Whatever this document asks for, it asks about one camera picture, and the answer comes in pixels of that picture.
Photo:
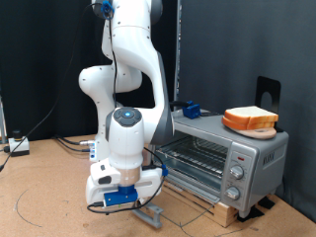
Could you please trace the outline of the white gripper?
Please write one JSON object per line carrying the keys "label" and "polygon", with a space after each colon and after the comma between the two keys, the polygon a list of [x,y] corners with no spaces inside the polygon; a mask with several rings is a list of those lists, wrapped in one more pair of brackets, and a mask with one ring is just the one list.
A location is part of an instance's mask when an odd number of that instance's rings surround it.
{"label": "white gripper", "polygon": [[108,159],[94,163],[86,186],[87,203],[130,203],[159,192],[161,168],[119,170]]}

